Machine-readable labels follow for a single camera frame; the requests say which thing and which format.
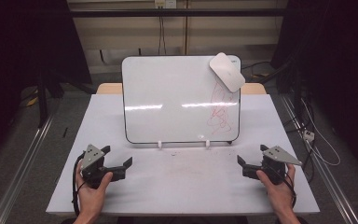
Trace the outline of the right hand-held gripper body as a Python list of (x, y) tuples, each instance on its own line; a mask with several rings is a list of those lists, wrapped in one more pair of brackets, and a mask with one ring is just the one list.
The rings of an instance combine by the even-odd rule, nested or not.
[(274, 185), (279, 185), (285, 179), (285, 166), (287, 163), (301, 165), (302, 162), (279, 146), (270, 147), (261, 151), (263, 159), (260, 166), (247, 164), (242, 169), (242, 175), (252, 179), (258, 179), (256, 172), (263, 171)]

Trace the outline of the black horizontal bar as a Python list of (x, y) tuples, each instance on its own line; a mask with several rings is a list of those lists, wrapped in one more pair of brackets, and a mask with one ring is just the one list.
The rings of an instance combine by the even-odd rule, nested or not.
[(73, 10), (76, 18), (102, 17), (275, 17), (284, 16), (286, 9), (250, 8), (250, 9), (107, 9), (107, 10)]

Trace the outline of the person's left hand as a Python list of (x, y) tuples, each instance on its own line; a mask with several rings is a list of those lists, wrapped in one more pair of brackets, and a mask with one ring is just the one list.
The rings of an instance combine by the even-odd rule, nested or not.
[(80, 173), (80, 167), (81, 164), (78, 164), (76, 167), (76, 184), (80, 201), (79, 217), (86, 217), (88, 220), (92, 220), (102, 212), (106, 189), (110, 184), (113, 174), (111, 172), (105, 174), (100, 186), (97, 189), (93, 189), (85, 184)]

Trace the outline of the black curtain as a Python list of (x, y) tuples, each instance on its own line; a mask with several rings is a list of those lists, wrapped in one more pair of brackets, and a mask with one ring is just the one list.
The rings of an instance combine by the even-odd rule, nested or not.
[(292, 61), (358, 160), (358, 0), (287, 0), (271, 65)]
[(62, 82), (90, 84), (90, 70), (67, 0), (0, 0), (0, 144), (21, 91), (44, 81), (55, 97)]

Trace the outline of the person's right hand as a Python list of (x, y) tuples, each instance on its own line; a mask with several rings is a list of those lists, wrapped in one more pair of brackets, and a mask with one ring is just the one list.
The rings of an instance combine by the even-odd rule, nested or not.
[(292, 164), (287, 164), (287, 168), (288, 171), (285, 180), (288, 182), (288, 185), (285, 183), (274, 185), (263, 171), (258, 170), (256, 172), (259, 180), (267, 189), (268, 199), (274, 213), (280, 210), (292, 210), (294, 212), (292, 206), (294, 193), (291, 187), (294, 186), (296, 168)]

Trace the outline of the aluminium floor rail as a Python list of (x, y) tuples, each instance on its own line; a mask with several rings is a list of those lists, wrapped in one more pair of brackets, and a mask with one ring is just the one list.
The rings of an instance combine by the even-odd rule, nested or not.
[(298, 132), (300, 139), (305, 144), (307, 153), (313, 161), (314, 167), (318, 170), (324, 184), (327, 187), (329, 194), (331, 195), (339, 213), (344, 219), (346, 224), (358, 224), (358, 217), (356, 216), (353, 207), (345, 195), (344, 191), (334, 178), (329, 169), (329, 165), (321, 159), (321, 155), (317, 147), (313, 147), (308, 140), (303, 138), (303, 133)]
[(37, 157), (39, 149), (48, 134), (54, 115), (49, 115), (43, 125), (37, 129), (31, 145), (28, 147), (24, 158), (21, 161), (20, 167), (17, 169), (14, 177), (0, 200), (0, 224), (6, 224), (7, 218), (12, 210), (17, 198), (21, 192), (21, 188), (25, 179), (33, 166), (34, 160)]

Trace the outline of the white whiteboard eraser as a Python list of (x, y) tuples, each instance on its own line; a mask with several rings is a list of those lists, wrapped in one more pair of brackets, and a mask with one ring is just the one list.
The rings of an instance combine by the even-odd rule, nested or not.
[(236, 92), (245, 84), (238, 56), (219, 52), (210, 60), (209, 65), (229, 91)]

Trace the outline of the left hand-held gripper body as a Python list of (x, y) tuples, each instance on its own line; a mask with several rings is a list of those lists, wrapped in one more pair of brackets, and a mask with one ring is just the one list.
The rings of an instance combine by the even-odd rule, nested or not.
[(127, 170), (120, 170), (119, 166), (108, 168), (103, 165), (105, 155), (92, 144), (89, 144), (84, 152), (80, 170), (86, 183), (93, 189), (97, 189), (100, 186), (103, 176), (108, 172), (113, 174), (111, 182), (126, 178)]

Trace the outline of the black metal stand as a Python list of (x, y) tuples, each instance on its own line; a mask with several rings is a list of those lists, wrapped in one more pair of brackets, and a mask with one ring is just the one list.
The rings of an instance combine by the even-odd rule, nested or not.
[(45, 73), (41, 70), (37, 77), (37, 98), (39, 103), (39, 124), (38, 127), (42, 128), (48, 119), (48, 103), (46, 97)]

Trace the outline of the white whiteboard with black frame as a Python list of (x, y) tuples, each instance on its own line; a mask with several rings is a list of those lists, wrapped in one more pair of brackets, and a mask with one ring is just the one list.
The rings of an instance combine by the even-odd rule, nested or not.
[(133, 144), (231, 142), (240, 135), (241, 93), (210, 56), (136, 56), (122, 62), (125, 134)]

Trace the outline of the white wall socket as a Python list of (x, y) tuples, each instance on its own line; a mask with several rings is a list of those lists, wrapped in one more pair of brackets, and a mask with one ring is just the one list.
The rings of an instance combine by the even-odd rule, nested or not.
[(163, 9), (175, 9), (177, 8), (176, 0), (154, 0), (155, 8)]

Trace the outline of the wooden table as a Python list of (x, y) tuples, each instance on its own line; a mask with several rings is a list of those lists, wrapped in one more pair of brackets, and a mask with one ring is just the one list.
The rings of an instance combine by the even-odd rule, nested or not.
[[(97, 89), (97, 94), (121, 94), (121, 83), (103, 83)], [(241, 88), (242, 94), (266, 94), (266, 90), (259, 83), (245, 83)]]

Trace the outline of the yellow floor tape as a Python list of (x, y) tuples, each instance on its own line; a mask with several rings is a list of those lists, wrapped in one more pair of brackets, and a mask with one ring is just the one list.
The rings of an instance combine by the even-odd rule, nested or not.
[(35, 90), (29, 97), (26, 106), (34, 105), (38, 101), (38, 90)]

